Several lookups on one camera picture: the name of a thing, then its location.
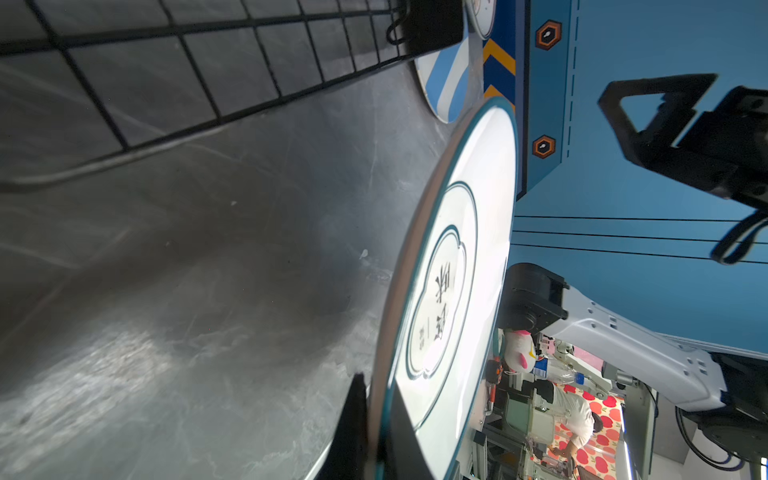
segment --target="black cable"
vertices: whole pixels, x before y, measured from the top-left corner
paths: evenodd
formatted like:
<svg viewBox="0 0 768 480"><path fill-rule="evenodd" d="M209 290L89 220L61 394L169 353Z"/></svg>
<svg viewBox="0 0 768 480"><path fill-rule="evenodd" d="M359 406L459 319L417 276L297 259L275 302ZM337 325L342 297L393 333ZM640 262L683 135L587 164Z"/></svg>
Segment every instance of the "black cable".
<svg viewBox="0 0 768 480"><path fill-rule="evenodd" d="M648 386L647 383L644 383L645 388L648 389L648 393L650 393L650 398L654 401L654 407L656 408L656 411L654 412L654 418L659 418L659 401L656 399L656 396L654 393L650 390L650 386Z"/></svg>
<svg viewBox="0 0 768 480"><path fill-rule="evenodd" d="M739 263L750 252L757 234L763 228L768 227L768 220L766 219L768 219L767 212L755 210L754 214L741 220L726 233L725 237L712 249L710 258L723 265ZM726 257L726 253L734 247L736 248L733 252Z"/></svg>
<svg viewBox="0 0 768 480"><path fill-rule="evenodd" d="M733 458L733 453L726 452L728 454L728 457L723 460L722 462L718 462L716 460L713 460L705 454L701 453L701 451L696 448L694 443L688 438L688 432L685 430L685 425L683 425L683 411L680 410L679 407L674 408L674 415L675 419L677 420L677 427L680 430L680 434L683 436L683 440L685 441L686 445L688 445L688 448L696 454L697 457L701 458L701 461L706 463L712 468L716 468L718 470L722 470L723 472L736 472L738 470L741 470L744 467L744 460L742 458L739 458L739 464L734 467L723 467L726 463L728 463Z"/></svg>

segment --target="blue panel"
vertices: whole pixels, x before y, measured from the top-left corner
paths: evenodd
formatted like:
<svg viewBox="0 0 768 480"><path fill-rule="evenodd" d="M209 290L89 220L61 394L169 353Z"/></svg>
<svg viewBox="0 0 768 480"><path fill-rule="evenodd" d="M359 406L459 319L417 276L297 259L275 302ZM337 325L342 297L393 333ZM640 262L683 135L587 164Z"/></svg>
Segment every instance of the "blue panel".
<svg viewBox="0 0 768 480"><path fill-rule="evenodd" d="M528 74L528 190L557 167L564 152L563 111L571 2L531 2L530 72ZM548 20L562 23L562 39L549 50L536 48L536 30ZM555 139L556 152L547 158L535 157L532 142L542 135Z"/></svg>
<svg viewBox="0 0 768 480"><path fill-rule="evenodd" d="M716 0L631 2L590 0L578 13L578 56L571 123L571 154L516 205L515 214L562 217L643 217L740 220L752 210L705 194L624 159L597 100L610 81L716 72L720 78L697 105L712 110L737 85L768 88L768 2ZM744 32L750 32L749 41ZM638 127L658 98L627 103ZM611 247L705 257L713 243L601 239L524 234L518 230L605 233L635 237L718 240L724 222L515 219L513 243L560 247ZM761 241L768 241L763 233ZM759 245L748 260L768 260ZM648 328L706 342L768 352L768 266L722 266L708 260L621 253L512 247L510 262L538 263L595 301Z"/></svg>

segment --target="black mount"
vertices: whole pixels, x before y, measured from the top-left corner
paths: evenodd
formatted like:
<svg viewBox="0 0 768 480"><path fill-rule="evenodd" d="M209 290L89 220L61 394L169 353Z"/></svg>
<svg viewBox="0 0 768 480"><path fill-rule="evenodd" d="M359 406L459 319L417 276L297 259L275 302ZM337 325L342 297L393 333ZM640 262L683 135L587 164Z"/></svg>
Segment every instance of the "black mount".
<svg viewBox="0 0 768 480"><path fill-rule="evenodd" d="M712 250L713 260L731 265L746 256L757 233L768 226L768 91L734 88L673 146L716 79L716 74L689 74L612 81L598 105L633 164L757 209ZM621 100L648 94L664 94L664 103L638 132Z"/></svg>

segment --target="white robotic arm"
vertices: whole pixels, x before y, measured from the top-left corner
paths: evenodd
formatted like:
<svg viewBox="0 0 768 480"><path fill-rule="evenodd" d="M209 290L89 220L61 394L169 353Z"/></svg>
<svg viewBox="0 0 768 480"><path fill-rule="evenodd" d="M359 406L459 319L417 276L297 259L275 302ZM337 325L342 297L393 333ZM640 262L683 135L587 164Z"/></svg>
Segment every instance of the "white robotic arm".
<svg viewBox="0 0 768 480"><path fill-rule="evenodd" d="M768 456L768 362L652 332L531 263L507 271L497 327L541 333L560 340L560 350L563 342L585 349L656 389L726 452L747 462Z"/></svg>
<svg viewBox="0 0 768 480"><path fill-rule="evenodd" d="M665 339L589 300L574 287L563 290L559 319L541 332L587 350L656 389L688 412L724 406L720 365L700 349Z"/></svg>

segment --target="blue wall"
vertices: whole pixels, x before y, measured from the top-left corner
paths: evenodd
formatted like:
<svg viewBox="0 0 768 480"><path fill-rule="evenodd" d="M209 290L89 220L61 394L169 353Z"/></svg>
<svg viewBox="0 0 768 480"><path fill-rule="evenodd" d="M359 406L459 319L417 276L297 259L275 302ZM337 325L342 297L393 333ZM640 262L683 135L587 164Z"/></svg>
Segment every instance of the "blue wall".
<svg viewBox="0 0 768 480"><path fill-rule="evenodd" d="M581 0L579 16L570 154L518 202L510 263L538 263L656 331L768 352L768 265L541 247L708 257L733 223L521 217L740 220L749 214L740 204L630 164L596 102L609 81L672 74L720 75L699 111L714 108L737 85L768 88L768 2ZM625 105L638 129L657 102L641 98ZM747 259L768 261L768 245L757 245Z"/></svg>

